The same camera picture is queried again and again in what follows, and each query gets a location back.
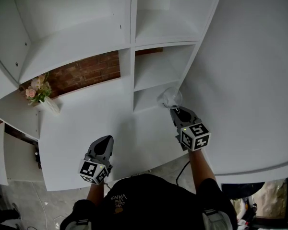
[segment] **person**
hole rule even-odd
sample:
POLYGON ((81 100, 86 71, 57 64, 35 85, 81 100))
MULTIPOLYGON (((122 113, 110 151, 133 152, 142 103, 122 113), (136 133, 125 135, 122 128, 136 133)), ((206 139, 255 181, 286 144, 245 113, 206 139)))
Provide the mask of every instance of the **person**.
POLYGON ((0 210, 0 230, 21 230, 20 226, 16 224, 16 228, 2 225, 6 220, 21 219, 18 207, 12 204, 13 209, 0 210))
POLYGON ((235 230, 237 216, 219 189, 201 150, 189 152, 196 194, 164 179, 142 174, 118 181, 103 197, 103 184, 92 184, 86 200, 74 204, 61 230, 100 227, 235 230))

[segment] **white shelf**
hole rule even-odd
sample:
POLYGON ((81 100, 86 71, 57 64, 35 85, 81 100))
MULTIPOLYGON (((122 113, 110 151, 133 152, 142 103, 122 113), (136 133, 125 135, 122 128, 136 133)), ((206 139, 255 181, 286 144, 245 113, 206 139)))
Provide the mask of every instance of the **white shelf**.
POLYGON ((177 72, 163 52, 135 57, 134 91, 178 80, 177 72))
POLYGON ((197 41, 200 35, 176 14, 163 10, 139 10, 136 20, 137 45, 197 41))
POLYGON ((128 47, 112 17, 63 29, 31 45, 19 83, 65 64, 128 47))
POLYGON ((176 87, 177 82, 155 86, 146 90, 134 92, 134 112, 145 110, 157 106, 157 97, 167 88, 176 87))

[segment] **black t-shirt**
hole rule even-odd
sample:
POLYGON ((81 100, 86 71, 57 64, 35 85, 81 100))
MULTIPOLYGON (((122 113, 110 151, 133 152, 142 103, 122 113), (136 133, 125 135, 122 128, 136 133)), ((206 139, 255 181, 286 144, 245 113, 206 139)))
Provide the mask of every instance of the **black t-shirt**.
POLYGON ((100 206, 79 200, 61 230, 100 227, 188 226, 191 229, 236 229, 236 212, 212 179, 193 194, 164 179, 142 174, 118 181, 100 206))

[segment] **clear glass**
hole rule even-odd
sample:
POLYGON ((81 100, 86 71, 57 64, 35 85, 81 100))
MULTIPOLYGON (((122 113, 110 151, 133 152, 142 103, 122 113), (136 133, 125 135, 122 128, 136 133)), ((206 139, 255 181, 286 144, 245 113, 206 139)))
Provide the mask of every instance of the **clear glass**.
POLYGON ((182 104, 182 94, 178 89, 170 87, 157 97, 157 103, 158 106, 169 109, 179 108, 182 104))

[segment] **white wall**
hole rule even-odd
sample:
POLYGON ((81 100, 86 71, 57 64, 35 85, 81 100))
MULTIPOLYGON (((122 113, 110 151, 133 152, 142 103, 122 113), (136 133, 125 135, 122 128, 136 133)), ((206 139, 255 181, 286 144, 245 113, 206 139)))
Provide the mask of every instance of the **white wall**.
POLYGON ((220 0, 185 84, 216 174, 288 162, 288 0, 220 0))

